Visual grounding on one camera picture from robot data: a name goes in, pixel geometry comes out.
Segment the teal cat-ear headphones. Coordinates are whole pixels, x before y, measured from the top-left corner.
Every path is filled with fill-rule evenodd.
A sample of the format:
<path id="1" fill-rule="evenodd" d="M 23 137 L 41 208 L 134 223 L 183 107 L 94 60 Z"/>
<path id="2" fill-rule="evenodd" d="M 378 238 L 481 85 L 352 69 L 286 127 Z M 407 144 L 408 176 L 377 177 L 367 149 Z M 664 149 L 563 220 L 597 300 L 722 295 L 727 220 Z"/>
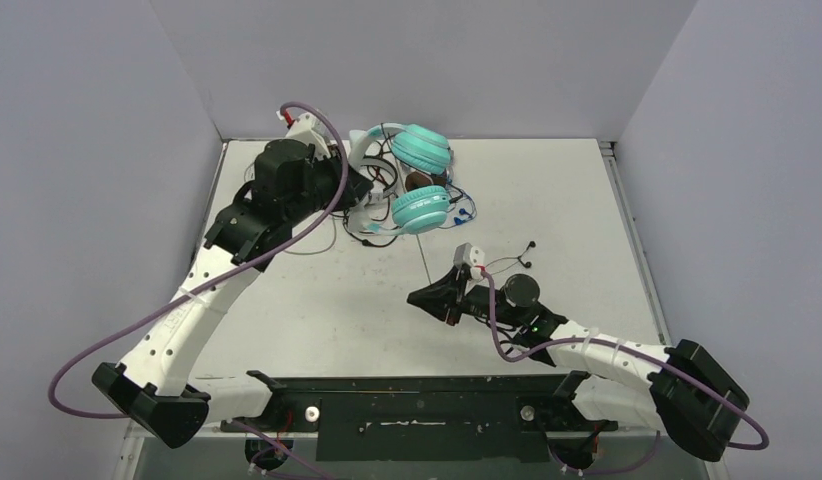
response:
<path id="1" fill-rule="evenodd" d="M 347 226 L 359 234 L 387 236 L 419 235 L 441 227 L 447 220 L 450 196 L 445 174 L 452 163 L 448 140 L 441 134 L 416 124 L 384 123 L 350 132 L 348 160 L 350 171 L 357 173 L 368 162 L 369 147 L 382 138 L 399 162 L 401 175 L 397 186 L 402 189 L 391 203 L 391 221 L 387 228 L 371 218 L 364 195 L 348 210 Z"/>

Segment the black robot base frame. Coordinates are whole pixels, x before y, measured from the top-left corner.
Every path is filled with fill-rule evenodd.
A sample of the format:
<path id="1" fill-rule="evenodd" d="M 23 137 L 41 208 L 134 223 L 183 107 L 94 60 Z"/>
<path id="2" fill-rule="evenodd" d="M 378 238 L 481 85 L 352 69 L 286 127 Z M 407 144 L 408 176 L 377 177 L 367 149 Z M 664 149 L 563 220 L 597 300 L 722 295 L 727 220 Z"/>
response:
<path id="1" fill-rule="evenodd" d="M 459 377 L 284 378 L 246 425 L 315 435 L 320 462 L 545 462 L 549 446 L 588 451 L 615 431 L 572 401 L 580 374 Z"/>

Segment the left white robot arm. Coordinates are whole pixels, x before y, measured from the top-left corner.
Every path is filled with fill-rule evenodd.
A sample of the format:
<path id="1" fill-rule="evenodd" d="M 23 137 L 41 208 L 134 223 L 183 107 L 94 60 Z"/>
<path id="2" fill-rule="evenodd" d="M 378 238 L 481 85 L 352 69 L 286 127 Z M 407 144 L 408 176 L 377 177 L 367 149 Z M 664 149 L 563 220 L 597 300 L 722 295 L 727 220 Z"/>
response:
<path id="1" fill-rule="evenodd" d="M 285 419 L 286 403 L 269 376 L 196 376 L 195 363 L 244 291 L 285 248 L 311 232 L 294 228 L 314 214 L 350 209 L 367 195 L 359 174 L 367 148 L 350 151 L 314 140 L 268 142 L 253 176 L 216 214 L 187 277 L 169 304 L 150 315 L 150 330 L 118 362 L 100 364 L 94 386 L 120 412 L 170 448 L 190 441 L 205 425 L 250 419 L 271 430 Z"/>

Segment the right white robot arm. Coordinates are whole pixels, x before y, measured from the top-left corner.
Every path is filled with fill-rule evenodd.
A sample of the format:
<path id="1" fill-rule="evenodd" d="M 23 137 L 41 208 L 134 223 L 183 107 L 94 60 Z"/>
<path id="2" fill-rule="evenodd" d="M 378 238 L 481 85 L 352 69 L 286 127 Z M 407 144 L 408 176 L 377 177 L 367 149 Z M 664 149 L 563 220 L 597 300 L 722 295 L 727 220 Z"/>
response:
<path id="1" fill-rule="evenodd" d="M 752 421 L 749 396 L 694 341 L 664 346 L 604 334 L 543 305 L 531 276 L 514 274 L 496 285 L 480 267 L 454 267 L 409 293 L 407 302 L 450 326 L 465 316 L 486 320 L 494 339 L 499 325 L 514 328 L 507 347 L 495 344 L 507 362 L 531 359 L 579 373 L 576 386 L 552 402 L 555 419 L 565 427 L 610 420 L 651 428 L 710 462 L 728 448 L 752 447 L 733 439 L 741 423 Z"/>

